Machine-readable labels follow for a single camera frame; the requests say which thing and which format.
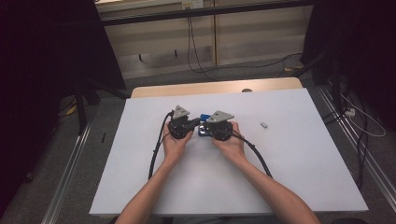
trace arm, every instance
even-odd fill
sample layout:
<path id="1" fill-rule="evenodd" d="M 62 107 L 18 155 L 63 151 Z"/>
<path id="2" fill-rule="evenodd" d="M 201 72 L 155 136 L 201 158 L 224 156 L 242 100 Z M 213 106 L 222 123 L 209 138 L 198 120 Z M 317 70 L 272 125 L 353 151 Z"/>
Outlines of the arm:
<path id="1" fill-rule="evenodd" d="M 233 130 L 239 133 L 236 122 L 233 122 Z M 318 218 L 299 196 L 265 175 L 246 159 L 242 140 L 231 137 L 225 142 L 215 139 L 212 142 L 244 174 L 282 222 L 319 223 Z"/>
<path id="2" fill-rule="evenodd" d="M 165 125 L 163 128 L 163 136 L 165 136 L 163 139 L 163 149 L 165 153 L 163 163 L 146 185 L 128 202 L 116 223 L 147 222 L 154 205 L 161 195 L 161 191 L 163 190 L 168 176 L 183 156 L 185 146 L 191 139 L 192 132 L 189 132 L 185 138 L 176 140 L 169 134 L 168 125 Z"/>

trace person's right hand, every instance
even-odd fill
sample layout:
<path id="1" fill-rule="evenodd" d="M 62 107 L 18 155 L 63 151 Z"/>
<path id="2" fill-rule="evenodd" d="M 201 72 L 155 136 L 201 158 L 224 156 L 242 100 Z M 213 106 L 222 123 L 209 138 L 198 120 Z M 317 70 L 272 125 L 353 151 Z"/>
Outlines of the person's right hand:
<path id="1" fill-rule="evenodd" d="M 233 125 L 233 130 L 240 133 L 238 123 L 231 122 L 231 124 Z M 245 158 L 244 142 L 241 139 L 232 136 L 227 141 L 222 142 L 212 138 L 212 144 L 218 147 L 223 156 L 233 163 Z"/>

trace person's right arm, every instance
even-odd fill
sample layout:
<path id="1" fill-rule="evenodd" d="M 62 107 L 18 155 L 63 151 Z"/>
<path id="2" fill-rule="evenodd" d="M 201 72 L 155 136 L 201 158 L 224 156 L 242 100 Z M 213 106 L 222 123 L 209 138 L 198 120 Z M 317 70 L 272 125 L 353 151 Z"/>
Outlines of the person's right arm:
<path id="1" fill-rule="evenodd" d="M 233 122 L 233 130 L 240 133 L 236 122 Z M 282 222 L 320 223 L 312 210 L 299 196 L 261 172 L 247 160 L 242 140 L 231 137 L 225 142 L 216 139 L 213 139 L 212 142 L 220 149 L 223 156 L 244 174 L 249 183 L 267 201 Z"/>

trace table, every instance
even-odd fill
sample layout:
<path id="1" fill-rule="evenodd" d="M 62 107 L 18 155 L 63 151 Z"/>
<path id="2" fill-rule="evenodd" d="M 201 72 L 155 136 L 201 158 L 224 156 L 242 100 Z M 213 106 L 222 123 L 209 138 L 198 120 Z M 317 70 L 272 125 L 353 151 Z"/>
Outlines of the table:
<path id="1" fill-rule="evenodd" d="M 187 95 L 177 95 L 176 88 Z M 253 92 L 240 93 L 246 88 Z M 265 91 L 279 88 L 293 90 Z M 227 93 L 213 94 L 222 91 Z M 315 212 L 367 210 L 309 94 L 296 78 L 146 87 L 136 89 L 132 96 L 121 117 L 92 215 L 119 214 L 145 184 L 162 119 L 169 112 L 167 107 L 178 103 L 190 110 L 192 119 L 199 113 L 214 112 L 214 108 L 233 112 L 241 132 L 256 145 L 274 179 L 300 195 Z M 262 120 L 268 129 L 260 126 Z M 163 160 L 161 152 L 154 170 Z M 248 147 L 246 156 L 262 169 Z M 249 216 L 272 211 L 210 139 L 195 134 L 153 214 Z"/>

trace person's left arm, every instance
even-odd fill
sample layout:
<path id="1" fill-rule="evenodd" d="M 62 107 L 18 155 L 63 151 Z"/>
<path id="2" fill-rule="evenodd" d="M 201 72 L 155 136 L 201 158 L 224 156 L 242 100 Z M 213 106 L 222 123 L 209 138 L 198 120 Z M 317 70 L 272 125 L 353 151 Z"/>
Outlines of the person's left arm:
<path id="1" fill-rule="evenodd" d="M 155 174 L 145 186 L 132 198 L 122 210 L 117 224 L 120 223 L 146 223 L 158 201 L 163 186 L 173 168 L 181 159 L 187 142 L 191 139 L 192 132 L 189 132 L 183 139 L 177 140 L 169 134 L 168 126 L 163 128 L 163 149 L 165 158 Z"/>

